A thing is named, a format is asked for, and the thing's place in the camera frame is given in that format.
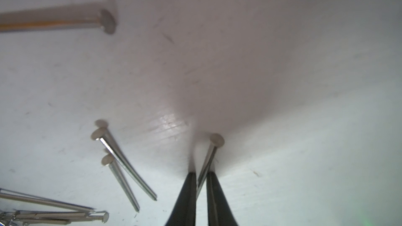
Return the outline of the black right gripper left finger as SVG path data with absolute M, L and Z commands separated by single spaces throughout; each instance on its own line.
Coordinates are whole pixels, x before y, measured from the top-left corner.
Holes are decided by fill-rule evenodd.
M 196 224 L 197 177 L 188 173 L 166 226 L 194 226 Z

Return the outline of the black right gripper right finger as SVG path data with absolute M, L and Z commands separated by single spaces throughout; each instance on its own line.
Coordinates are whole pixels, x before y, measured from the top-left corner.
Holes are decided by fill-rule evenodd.
M 206 179 L 209 226 L 238 226 L 217 175 L 209 172 Z

